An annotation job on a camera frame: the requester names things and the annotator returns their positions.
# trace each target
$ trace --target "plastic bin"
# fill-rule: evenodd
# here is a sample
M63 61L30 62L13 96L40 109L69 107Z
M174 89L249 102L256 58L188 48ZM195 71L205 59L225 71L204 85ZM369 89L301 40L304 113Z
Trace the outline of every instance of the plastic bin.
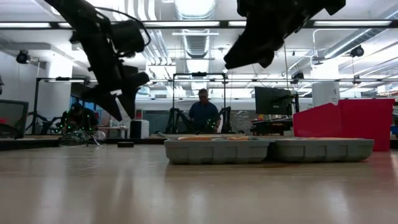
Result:
M359 162L373 152L367 139L277 139L273 159L282 162Z
M255 163L267 156L269 140L164 142L167 158L174 164Z
M294 114L296 137L364 138L374 151L390 150L394 99L340 100Z

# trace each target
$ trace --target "wooden table surface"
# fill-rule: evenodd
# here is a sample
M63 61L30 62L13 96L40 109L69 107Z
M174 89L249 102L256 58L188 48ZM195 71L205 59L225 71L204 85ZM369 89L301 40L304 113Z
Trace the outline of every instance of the wooden table surface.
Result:
M176 166L163 146L0 152L0 223L398 223L398 158Z

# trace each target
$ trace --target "man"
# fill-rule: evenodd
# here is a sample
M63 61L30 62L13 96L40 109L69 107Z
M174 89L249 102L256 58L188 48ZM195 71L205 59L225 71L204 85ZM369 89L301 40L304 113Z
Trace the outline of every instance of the man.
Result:
M193 120L193 128L195 131L206 132L205 128L209 119L217 119L215 130L220 123L217 107L209 102L207 90L199 90L199 102L192 105L189 111L189 117Z
M79 103L72 104L70 111L63 112L61 124L63 133L79 129L84 131L98 130L98 120L96 119L95 112L84 108Z

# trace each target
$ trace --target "ceiling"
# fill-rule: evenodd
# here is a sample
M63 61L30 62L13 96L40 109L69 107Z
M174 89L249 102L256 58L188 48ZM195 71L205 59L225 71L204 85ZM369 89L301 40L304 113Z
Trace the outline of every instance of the ceiling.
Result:
M100 4L104 7L112 7L115 1L105 0L90 0L95 4ZM216 0L215 20L243 20L236 12L236 0ZM337 12L334 16L329 16L326 11L317 14L314 19L383 19L380 15L392 7L398 10L396 0L346 0L346 7ZM172 0L155 0L155 14L158 20L172 21L176 20L175 4ZM44 2L44 0L2 0L0 1L0 22L1 21L62 21L60 16L55 15L51 8ZM242 29L219 29L211 30L210 32L218 33L217 36L211 37L210 42L210 57L209 72L222 72L224 70L223 55L233 45L238 35L242 33ZM302 29L297 34L292 34L285 40L286 57L283 49L279 50L273 63L267 67L262 68L259 65L250 65L234 70L228 71L229 78L284 78L287 68L291 68L290 72L294 70L302 70L305 78L352 78L355 73L364 74L365 72L373 72L373 68L380 67L386 61L396 58L398 43L398 30L387 30L372 39L362 44L365 50L365 55L360 58L351 57L337 57L327 62L324 65L312 66L308 63L301 65L299 68L292 67L296 62L303 59L303 56L310 54L313 49L325 50L338 44L344 38L347 38L356 30L313 30ZM173 35L180 30L162 30L165 45L169 51L170 58L177 64L175 68L178 72L184 72L185 54L183 52L183 37ZM74 75L88 75L94 78L92 73L87 71L89 66L87 58L83 51L76 50L75 47L69 43L68 39L72 32L70 30L0 30L0 43L2 43L3 50L7 50L6 46L10 43L48 43L69 55L76 64L73 68ZM51 54L48 52L37 51L36 57L41 60L51 61ZM134 65L139 68L145 68L147 60L142 54L137 54L134 59L128 59L125 62L128 65ZM333 64L337 73L332 76L328 74L328 68ZM398 63L395 61L388 63L391 66L388 69L370 73L368 78L382 78L387 75L397 74ZM263 83L264 85L284 88L286 83ZM178 83L184 90L192 90L191 83ZM207 83L207 88L223 88L221 83ZM262 85L261 83L229 83L228 88L252 89L254 86ZM377 86L383 83L370 83L364 86L354 87L352 83L342 83L341 87L344 91L372 91ZM153 90L165 90L165 85L154 85L150 88ZM309 92L310 86L308 83L289 87L294 87L303 92Z

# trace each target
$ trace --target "computer monitor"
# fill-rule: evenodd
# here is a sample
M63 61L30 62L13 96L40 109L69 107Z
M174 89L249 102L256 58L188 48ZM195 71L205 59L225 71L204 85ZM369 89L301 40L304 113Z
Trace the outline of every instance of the computer monitor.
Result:
M28 107L28 102L0 100L0 138L24 137Z
M256 114L292 115L293 97L290 91L278 88L254 87Z

